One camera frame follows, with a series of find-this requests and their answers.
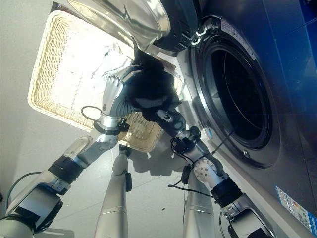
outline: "blue washing machine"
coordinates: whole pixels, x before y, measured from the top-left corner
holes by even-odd
[[[204,33],[178,55],[201,123],[220,138],[234,130],[234,160],[282,204],[316,216],[317,1],[161,2],[178,40],[157,46],[182,51]]]

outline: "floor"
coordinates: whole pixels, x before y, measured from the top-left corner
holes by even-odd
[[[67,5],[66,0],[59,0]],[[50,0],[2,0],[0,81],[0,191],[6,194],[21,175],[48,168],[84,131],[45,116],[27,103],[28,87],[38,45],[52,2]],[[197,123],[193,117],[189,122]],[[219,143],[215,138],[211,143]],[[111,175],[118,147],[104,153],[89,166],[63,196],[63,208],[50,229],[38,238],[93,237],[97,217]],[[310,237],[277,202],[235,167],[221,151],[217,153],[226,171],[268,216],[277,237]],[[184,193],[167,185],[180,179],[184,161],[169,149],[163,134],[151,153],[133,151],[129,159],[133,189],[127,193],[129,237],[182,237]],[[14,197],[32,178],[24,179]],[[0,203],[4,214],[3,202]],[[219,209],[214,207],[216,237]]]

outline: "white basket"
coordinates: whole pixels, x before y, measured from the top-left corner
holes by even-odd
[[[127,67],[133,57],[133,49],[118,39],[69,13],[53,11],[34,65],[28,102],[43,114],[90,132],[93,122],[82,116],[81,108],[100,108],[103,78]],[[183,82],[179,77],[175,86],[180,94]],[[130,129],[119,135],[119,143],[151,151],[161,128],[141,113],[126,118]]]

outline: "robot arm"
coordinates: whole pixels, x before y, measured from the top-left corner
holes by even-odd
[[[121,82],[108,84],[105,94],[112,92],[110,98],[115,98],[121,90]],[[111,108],[108,98],[104,97],[103,104]],[[105,109],[94,122],[93,137],[77,139],[49,169],[41,172],[10,203],[6,216],[0,220],[0,237],[27,238],[45,230],[62,207],[58,195],[64,195],[85,168],[117,144],[119,133],[127,131],[129,125],[125,119],[106,115]]]

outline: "black cable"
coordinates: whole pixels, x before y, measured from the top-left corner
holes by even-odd
[[[183,158],[183,159],[185,159],[185,160],[186,160],[186,159],[187,159],[187,160],[190,160],[192,163],[194,163],[194,161],[193,161],[191,158],[189,158],[188,156],[186,156],[186,155],[184,155],[184,154],[179,154],[179,153],[177,153],[177,152],[175,151],[173,142],[174,142],[174,138],[172,138],[172,139],[170,140],[170,148],[171,148],[171,150],[172,150],[176,155],[178,155],[179,157],[181,157],[181,158]]]
[[[80,110],[80,112],[81,112],[81,114],[84,116],[84,118],[86,118],[86,119],[88,119],[88,120],[92,120],[92,121],[99,122],[99,120],[97,120],[97,119],[93,119],[93,118],[90,118],[90,117],[86,116],[86,114],[84,114],[84,109],[85,109],[85,108],[98,109],[101,113],[102,113],[102,110],[101,110],[100,108],[98,108],[98,107],[95,107],[95,106],[84,106],[84,107],[82,107],[81,110]]]
[[[180,190],[183,190],[183,191],[195,192],[195,193],[199,193],[199,194],[205,195],[207,197],[213,198],[213,196],[211,196],[209,194],[206,194],[206,193],[203,193],[203,192],[199,192],[199,191],[196,191],[196,190],[192,190],[192,189],[188,189],[188,188],[178,187],[178,186],[175,186],[175,185],[172,185],[172,184],[169,184],[168,187],[174,187],[174,188],[177,188],[177,189],[180,189]]]
[[[224,233],[223,233],[223,229],[222,229],[222,224],[221,224],[221,217],[222,217],[222,212],[220,211],[220,215],[219,215],[219,227],[220,227],[220,232],[221,232],[222,238],[225,238]]]
[[[234,129],[233,131],[231,131],[231,132],[226,136],[226,138],[225,138],[212,152],[207,153],[207,154],[205,154],[205,155],[202,155],[202,156],[199,157],[197,160],[195,160],[194,163],[196,163],[197,161],[199,161],[201,158],[206,157],[207,155],[211,155],[211,156],[212,156],[213,154],[215,154],[216,151],[221,147],[221,145],[223,145],[224,142],[232,135],[232,133],[234,133],[234,131],[235,131],[235,129]]]
[[[25,174],[23,176],[21,176],[17,181],[14,182],[14,184],[11,186],[9,192],[8,192],[8,195],[6,196],[6,202],[5,202],[5,209],[7,210],[8,209],[8,206],[9,206],[9,198],[10,198],[10,195],[12,193],[12,190],[14,189],[14,187],[22,180],[24,179],[25,177],[29,176],[29,175],[38,175],[40,174],[41,172],[31,172],[31,173],[28,173],[28,174]]]

